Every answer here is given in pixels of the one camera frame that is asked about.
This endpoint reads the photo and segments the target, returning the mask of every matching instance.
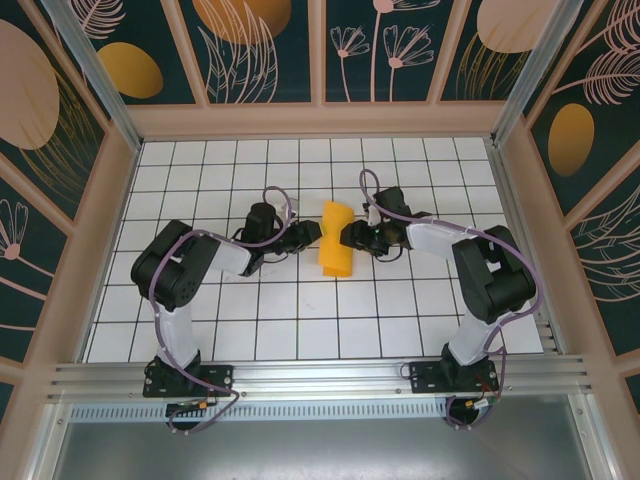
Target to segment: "yellow oval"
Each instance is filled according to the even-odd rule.
[[[580,170],[591,151],[594,134],[589,110],[577,103],[562,107],[549,132],[549,163],[553,170],[563,177]]]
[[[160,67],[141,48],[114,42],[102,47],[98,57],[120,93],[133,98],[149,98],[162,90]]]
[[[280,34],[291,18],[291,0],[193,0],[200,20],[209,30],[227,42],[247,45],[258,43],[258,36],[249,33],[249,16],[261,18],[271,36]]]
[[[478,36],[499,53],[528,52],[538,43],[558,0],[484,0],[478,10]]]
[[[0,20],[0,137],[34,150],[49,141],[58,124],[56,72],[29,35]]]

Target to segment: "yellow foam block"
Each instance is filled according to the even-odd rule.
[[[353,269],[353,249],[340,244],[340,233],[353,222],[353,209],[335,202],[325,202],[322,214],[322,239],[318,264],[326,277],[350,277]]]

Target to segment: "yellow sponge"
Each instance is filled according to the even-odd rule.
[[[353,209],[340,203],[325,202],[322,215],[322,239],[318,264],[326,277],[350,277],[353,269],[353,249],[340,244],[340,233],[353,222]]]

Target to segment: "black mounting plate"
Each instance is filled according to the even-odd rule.
[[[464,367],[464,376],[460,376],[455,385],[447,379],[442,364],[438,360],[411,362],[408,367],[412,393],[481,393],[482,384],[477,376],[494,391],[499,387],[496,367],[488,360]]]
[[[156,365],[146,370],[146,378],[142,396],[145,398],[204,398],[208,390],[200,385],[189,385],[190,382],[163,382],[163,375]],[[200,365],[197,378],[222,388],[233,387],[233,366]],[[217,397],[228,397],[228,393],[215,392]]]

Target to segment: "white grid mat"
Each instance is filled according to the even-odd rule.
[[[129,278],[134,260],[171,219],[232,235],[266,185],[319,221],[325,200],[362,215],[358,173],[399,185],[412,211],[480,229],[506,225],[479,138],[373,138],[146,143],[85,359],[153,358],[152,315]],[[272,201],[281,201],[274,194]],[[354,275],[322,276],[317,244],[250,278],[210,271],[192,303],[204,360],[388,358],[439,355],[464,313],[452,264],[425,252],[379,263],[354,252]],[[532,317],[496,345],[542,352]]]

